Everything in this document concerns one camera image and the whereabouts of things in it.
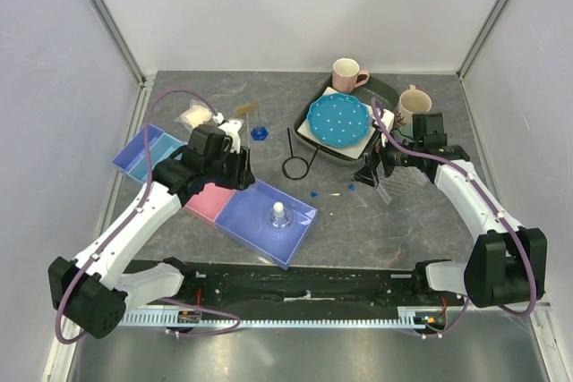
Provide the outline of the clear test tube rack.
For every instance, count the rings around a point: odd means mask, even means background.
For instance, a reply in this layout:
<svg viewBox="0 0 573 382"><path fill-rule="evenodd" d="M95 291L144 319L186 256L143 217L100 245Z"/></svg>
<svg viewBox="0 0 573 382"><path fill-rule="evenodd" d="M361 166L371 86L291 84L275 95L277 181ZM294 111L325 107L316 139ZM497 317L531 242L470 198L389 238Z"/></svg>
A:
<svg viewBox="0 0 573 382"><path fill-rule="evenodd" d="M390 177L381 177L376 191L386 204L428 183L427 177L416 167L396 167Z"/></svg>

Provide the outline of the round flask white stopper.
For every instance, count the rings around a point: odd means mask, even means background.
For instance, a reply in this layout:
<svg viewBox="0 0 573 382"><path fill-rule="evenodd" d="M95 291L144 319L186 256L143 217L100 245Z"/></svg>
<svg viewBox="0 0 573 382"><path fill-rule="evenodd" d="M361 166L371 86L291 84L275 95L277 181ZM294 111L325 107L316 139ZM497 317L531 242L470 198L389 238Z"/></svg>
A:
<svg viewBox="0 0 573 382"><path fill-rule="evenodd" d="M276 201L266 212L264 222L274 231L285 232L295 224L295 215L283 202Z"/></svg>

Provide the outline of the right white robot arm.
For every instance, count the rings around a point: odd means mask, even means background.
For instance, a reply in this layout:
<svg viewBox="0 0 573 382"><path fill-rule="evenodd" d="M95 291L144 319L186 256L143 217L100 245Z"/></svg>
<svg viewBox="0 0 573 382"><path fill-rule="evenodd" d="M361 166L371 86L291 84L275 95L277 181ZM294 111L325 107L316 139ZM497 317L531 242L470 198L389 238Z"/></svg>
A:
<svg viewBox="0 0 573 382"><path fill-rule="evenodd" d="M417 263L410 282L412 298L431 304L442 292L456 293L478 308L499 307L525 318L544 295L547 239L538 228L526 228L494 198L481 181L469 155L451 145L437 114L416 114L419 136L400 144L383 122L389 111L375 108L372 122L381 136L364 166L383 168L390 177L397 167L413 167L451 202L474 239L465 263L449 259Z"/></svg>

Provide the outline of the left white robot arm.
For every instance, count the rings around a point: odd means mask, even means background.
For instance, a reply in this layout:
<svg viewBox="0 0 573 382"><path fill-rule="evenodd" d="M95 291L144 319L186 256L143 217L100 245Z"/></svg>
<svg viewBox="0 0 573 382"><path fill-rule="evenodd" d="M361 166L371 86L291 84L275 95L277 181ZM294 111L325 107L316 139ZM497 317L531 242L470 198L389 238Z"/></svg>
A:
<svg viewBox="0 0 573 382"><path fill-rule="evenodd" d="M193 300L197 284L177 259L135 274L125 270L149 238L206 184L238 191L254 184L241 128L236 119L194 128L187 143L150 169L133 202L98 239L73 259L59 257L51 263L48 281L59 342L72 343L62 332L64 318L100 339L130 310L167 298L177 304Z"/></svg>

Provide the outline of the white square plate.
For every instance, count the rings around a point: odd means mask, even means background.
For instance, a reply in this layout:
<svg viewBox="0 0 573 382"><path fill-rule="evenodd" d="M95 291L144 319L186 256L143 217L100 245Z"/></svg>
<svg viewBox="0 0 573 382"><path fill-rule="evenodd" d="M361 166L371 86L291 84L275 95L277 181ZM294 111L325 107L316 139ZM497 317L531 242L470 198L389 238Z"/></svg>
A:
<svg viewBox="0 0 573 382"><path fill-rule="evenodd" d="M327 94L331 94L331 93L335 93L337 91L335 91L333 88L331 87L327 87L321 95L318 96L321 97L322 95L327 95ZM354 145L354 146L349 146L349 147L345 147L345 148L333 148L331 146L328 145L323 145L321 144L311 133L310 133L310 128L308 126L308 122L306 120L306 114L303 114L303 121L302 123L296 127L296 132L303 138L308 139L311 143L313 144L317 144L320 148L323 149L328 149L328 150L332 150L334 152L335 156L340 156L340 157L348 157L351 160L357 160L361 154L363 153L363 151L366 149L366 146L369 142L369 140L374 136L375 133L375 127L372 125L372 119L373 119L373 115L372 115L372 107L368 106L367 104L365 104L369 113L370 113L370 124L371 124L371 128L369 130L368 135L361 140L358 144Z"/></svg>

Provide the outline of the multicolour compartment organizer tray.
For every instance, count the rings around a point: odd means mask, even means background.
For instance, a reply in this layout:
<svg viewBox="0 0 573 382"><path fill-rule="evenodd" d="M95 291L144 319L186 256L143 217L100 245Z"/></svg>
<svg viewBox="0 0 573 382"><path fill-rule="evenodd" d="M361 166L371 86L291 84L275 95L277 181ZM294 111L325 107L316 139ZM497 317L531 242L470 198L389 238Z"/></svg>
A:
<svg viewBox="0 0 573 382"><path fill-rule="evenodd" d="M184 144L153 124L149 128L152 166ZM111 163L134 182L146 182L143 129ZM285 232L274 231L264 222L266 212L276 201L283 202L295 215L295 224ZM187 202L184 210L283 269L290 267L318 216L317 208L261 180L246 191L228 190L208 183L200 194Z"/></svg>

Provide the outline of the blue polka dot plate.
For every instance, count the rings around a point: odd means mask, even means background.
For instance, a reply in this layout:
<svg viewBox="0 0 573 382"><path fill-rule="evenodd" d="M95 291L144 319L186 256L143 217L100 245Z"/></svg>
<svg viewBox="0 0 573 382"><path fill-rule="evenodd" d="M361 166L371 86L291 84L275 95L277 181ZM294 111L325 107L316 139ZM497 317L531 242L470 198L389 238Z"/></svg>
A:
<svg viewBox="0 0 573 382"><path fill-rule="evenodd" d="M338 92L312 102L306 120L310 133L321 144L333 148L358 144L371 128L366 105L354 96Z"/></svg>

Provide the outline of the glass stirring rod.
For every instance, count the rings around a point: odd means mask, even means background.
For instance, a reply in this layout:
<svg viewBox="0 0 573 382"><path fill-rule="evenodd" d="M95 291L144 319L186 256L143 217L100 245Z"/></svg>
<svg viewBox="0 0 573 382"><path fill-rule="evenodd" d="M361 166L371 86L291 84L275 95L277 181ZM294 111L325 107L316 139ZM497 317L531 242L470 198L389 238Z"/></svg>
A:
<svg viewBox="0 0 573 382"><path fill-rule="evenodd" d="M247 112L245 114L245 130L246 130L246 141L247 141L247 148L251 150L252 148L252 137L250 134L251 127L250 127L250 114Z"/></svg>

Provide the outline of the tan test tube brush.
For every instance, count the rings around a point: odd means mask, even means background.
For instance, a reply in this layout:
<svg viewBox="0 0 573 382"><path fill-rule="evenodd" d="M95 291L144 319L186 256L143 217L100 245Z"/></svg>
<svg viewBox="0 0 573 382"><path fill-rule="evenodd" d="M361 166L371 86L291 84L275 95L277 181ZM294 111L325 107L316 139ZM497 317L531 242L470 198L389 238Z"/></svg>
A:
<svg viewBox="0 0 573 382"><path fill-rule="evenodd" d="M236 115L236 116L247 115L247 114L250 114L250 113L252 113L252 112L258 111L259 108L260 108L260 105L259 105L257 102L245 103L245 104L239 106L239 107L235 110L235 115Z"/></svg>

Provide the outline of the bag of cotton balls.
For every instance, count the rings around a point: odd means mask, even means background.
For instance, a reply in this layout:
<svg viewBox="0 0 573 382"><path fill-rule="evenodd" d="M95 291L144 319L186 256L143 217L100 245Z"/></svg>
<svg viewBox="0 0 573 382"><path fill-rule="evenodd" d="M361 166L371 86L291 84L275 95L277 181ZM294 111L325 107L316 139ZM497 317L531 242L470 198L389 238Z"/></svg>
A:
<svg viewBox="0 0 573 382"><path fill-rule="evenodd" d="M176 117L175 122L180 123L186 130L192 131L199 125L208 123L215 115L206 104L191 101L189 108Z"/></svg>

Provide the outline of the dark green plastic tray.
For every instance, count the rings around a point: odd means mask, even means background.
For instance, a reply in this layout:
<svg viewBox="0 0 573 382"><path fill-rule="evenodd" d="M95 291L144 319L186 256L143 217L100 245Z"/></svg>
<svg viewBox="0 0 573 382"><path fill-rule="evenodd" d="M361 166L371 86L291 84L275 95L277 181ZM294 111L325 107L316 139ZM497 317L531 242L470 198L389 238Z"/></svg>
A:
<svg viewBox="0 0 573 382"><path fill-rule="evenodd" d="M373 123L371 99L384 107L382 121L388 130L394 123L398 92L371 77L348 94L339 95L328 78L295 120L295 136L308 146L344 163L362 159L367 147L381 133Z"/></svg>

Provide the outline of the cream floral mug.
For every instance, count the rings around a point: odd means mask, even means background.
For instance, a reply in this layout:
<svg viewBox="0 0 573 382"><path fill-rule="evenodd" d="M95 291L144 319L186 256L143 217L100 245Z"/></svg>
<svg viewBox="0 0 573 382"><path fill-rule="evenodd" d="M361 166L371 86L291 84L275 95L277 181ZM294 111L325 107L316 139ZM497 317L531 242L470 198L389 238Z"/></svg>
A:
<svg viewBox="0 0 573 382"><path fill-rule="evenodd" d="M413 137L413 114L429 112L432 99L424 91L410 84L399 97L395 110L394 128L406 138Z"/></svg>

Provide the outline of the pink ceramic mug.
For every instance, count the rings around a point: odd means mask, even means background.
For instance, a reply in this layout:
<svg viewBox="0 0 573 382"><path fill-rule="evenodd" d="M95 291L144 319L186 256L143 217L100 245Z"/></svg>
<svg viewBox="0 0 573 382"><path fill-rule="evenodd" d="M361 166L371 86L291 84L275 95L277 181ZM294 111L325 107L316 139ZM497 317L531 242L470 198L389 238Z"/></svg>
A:
<svg viewBox="0 0 573 382"><path fill-rule="evenodd" d="M341 93L351 93L370 79L367 71L360 69L358 62L351 58L339 58L332 66L331 87Z"/></svg>

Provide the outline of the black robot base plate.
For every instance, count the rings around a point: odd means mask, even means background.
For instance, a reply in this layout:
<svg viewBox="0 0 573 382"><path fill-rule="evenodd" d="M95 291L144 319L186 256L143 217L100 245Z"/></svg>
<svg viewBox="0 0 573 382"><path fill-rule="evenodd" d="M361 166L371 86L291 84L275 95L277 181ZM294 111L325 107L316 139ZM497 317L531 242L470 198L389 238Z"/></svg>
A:
<svg viewBox="0 0 573 382"><path fill-rule="evenodd" d="M441 311L460 307L454 293L420 290L414 272L352 268L184 264L184 283L173 303L154 301L150 305L176 306L197 312L229 317L240 326L242 316L293 314L299 310L321 315L332 311L360 316L368 306L432 308Z"/></svg>

